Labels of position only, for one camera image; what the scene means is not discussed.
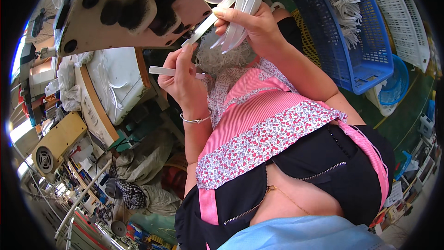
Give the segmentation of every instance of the blue face mask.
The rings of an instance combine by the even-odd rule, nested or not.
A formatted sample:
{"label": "blue face mask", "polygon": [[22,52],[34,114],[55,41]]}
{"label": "blue face mask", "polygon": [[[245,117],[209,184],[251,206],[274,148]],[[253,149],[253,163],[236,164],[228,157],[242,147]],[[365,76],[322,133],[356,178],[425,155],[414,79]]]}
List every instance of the blue face mask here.
{"label": "blue face mask", "polygon": [[276,218],[237,232],[219,250],[395,249],[367,230],[336,215]]}

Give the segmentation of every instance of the gold necklace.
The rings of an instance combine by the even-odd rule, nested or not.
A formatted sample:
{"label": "gold necklace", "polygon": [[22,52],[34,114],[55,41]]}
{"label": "gold necklace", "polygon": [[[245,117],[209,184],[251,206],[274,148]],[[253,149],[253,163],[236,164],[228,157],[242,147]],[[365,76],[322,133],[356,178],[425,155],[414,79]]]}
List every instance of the gold necklace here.
{"label": "gold necklace", "polygon": [[287,196],[282,190],[280,190],[277,186],[268,186],[267,191],[265,194],[269,193],[270,191],[279,190],[282,194],[284,194],[285,197],[287,197],[292,203],[294,203],[298,208],[300,208],[303,212],[305,212],[308,215],[311,215],[308,211],[301,208],[297,203],[295,203],[290,197]]}

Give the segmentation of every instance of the woman's left hand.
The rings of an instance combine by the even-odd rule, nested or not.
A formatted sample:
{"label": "woman's left hand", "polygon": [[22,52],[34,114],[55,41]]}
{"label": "woman's left hand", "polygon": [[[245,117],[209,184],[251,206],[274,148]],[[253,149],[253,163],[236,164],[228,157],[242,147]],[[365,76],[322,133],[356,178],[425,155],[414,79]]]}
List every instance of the woman's left hand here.
{"label": "woman's left hand", "polygon": [[176,69],[175,76],[159,75],[158,83],[182,108],[186,120],[208,116],[207,88],[196,78],[196,66],[191,62],[197,43],[169,53],[164,68]]}

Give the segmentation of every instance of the white plastic basket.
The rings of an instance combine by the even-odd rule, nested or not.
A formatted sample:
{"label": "white plastic basket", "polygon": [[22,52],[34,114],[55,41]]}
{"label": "white plastic basket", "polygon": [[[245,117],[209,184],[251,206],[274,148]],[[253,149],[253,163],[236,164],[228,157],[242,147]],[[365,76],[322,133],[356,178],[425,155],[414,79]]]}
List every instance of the white plastic basket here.
{"label": "white plastic basket", "polygon": [[382,105],[379,103],[379,92],[381,91],[382,88],[382,84],[378,84],[376,86],[374,86],[373,88],[367,90],[364,94],[365,97],[367,97],[369,99],[370,102],[372,102],[378,109],[379,112],[381,113],[382,116],[384,117],[388,117],[390,116],[393,111],[395,111],[396,107],[398,106],[398,103],[392,104],[392,105]]}
{"label": "white plastic basket", "polygon": [[430,49],[424,25],[413,0],[376,0],[395,43],[397,55],[423,72]]}

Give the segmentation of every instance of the silver bangle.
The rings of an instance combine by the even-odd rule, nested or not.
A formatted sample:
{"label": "silver bangle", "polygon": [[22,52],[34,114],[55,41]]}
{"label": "silver bangle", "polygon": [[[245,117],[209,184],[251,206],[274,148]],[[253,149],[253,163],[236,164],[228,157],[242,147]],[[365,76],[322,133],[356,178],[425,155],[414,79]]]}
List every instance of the silver bangle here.
{"label": "silver bangle", "polygon": [[189,120],[185,120],[184,118],[183,118],[183,112],[179,115],[180,116],[180,119],[182,119],[184,122],[186,122],[186,123],[191,123],[191,124],[200,124],[200,123],[202,123],[203,121],[205,121],[205,120],[208,120],[209,118],[211,118],[211,109],[210,108],[208,108],[208,112],[210,113],[209,115],[208,115],[208,117],[206,117],[206,118],[204,118],[204,119],[197,119],[197,120],[191,120],[191,121],[189,121]]}

